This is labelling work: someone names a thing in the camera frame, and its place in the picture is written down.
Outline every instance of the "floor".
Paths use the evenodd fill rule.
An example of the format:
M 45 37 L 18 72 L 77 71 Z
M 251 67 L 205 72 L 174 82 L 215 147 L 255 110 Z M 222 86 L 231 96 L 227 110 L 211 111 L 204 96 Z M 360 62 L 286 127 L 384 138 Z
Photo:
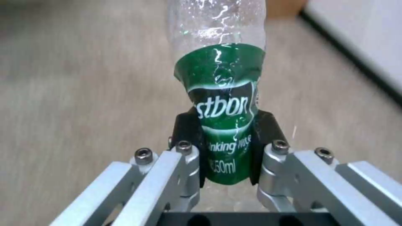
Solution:
M 46 225 L 111 162 L 167 146 L 190 101 L 162 1 L 0 4 L 0 225 Z M 297 19 L 269 21 L 260 108 L 291 145 L 368 160 L 402 182 L 402 112 Z M 248 181 L 208 182 L 199 211 L 262 211 Z

